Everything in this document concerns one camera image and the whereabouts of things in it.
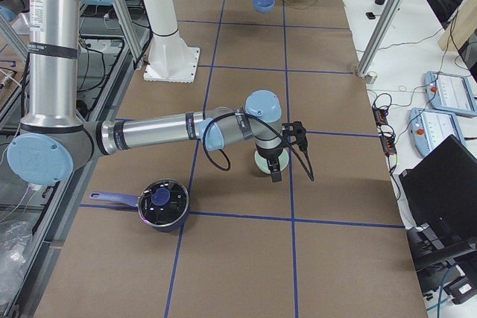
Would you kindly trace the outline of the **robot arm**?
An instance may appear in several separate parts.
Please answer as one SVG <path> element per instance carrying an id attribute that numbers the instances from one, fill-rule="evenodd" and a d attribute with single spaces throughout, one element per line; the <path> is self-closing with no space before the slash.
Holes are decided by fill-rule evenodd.
<path id="1" fill-rule="evenodd" d="M 101 156 L 154 144 L 198 140 L 207 151 L 253 139 L 257 166 L 281 179 L 288 164 L 282 110 L 271 91 L 253 92 L 241 109 L 217 108 L 138 121 L 85 121 L 76 112 L 80 6 L 88 0 L 29 0 L 29 109 L 7 146 L 11 170 L 53 185 Z"/>

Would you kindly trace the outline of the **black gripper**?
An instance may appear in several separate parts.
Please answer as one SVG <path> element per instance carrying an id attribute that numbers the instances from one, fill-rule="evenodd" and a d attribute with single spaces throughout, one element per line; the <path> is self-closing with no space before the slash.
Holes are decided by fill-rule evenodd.
<path id="1" fill-rule="evenodd" d="M 260 149 L 260 170 L 271 173 L 272 182 L 281 182 L 283 171 L 283 149 Z"/>

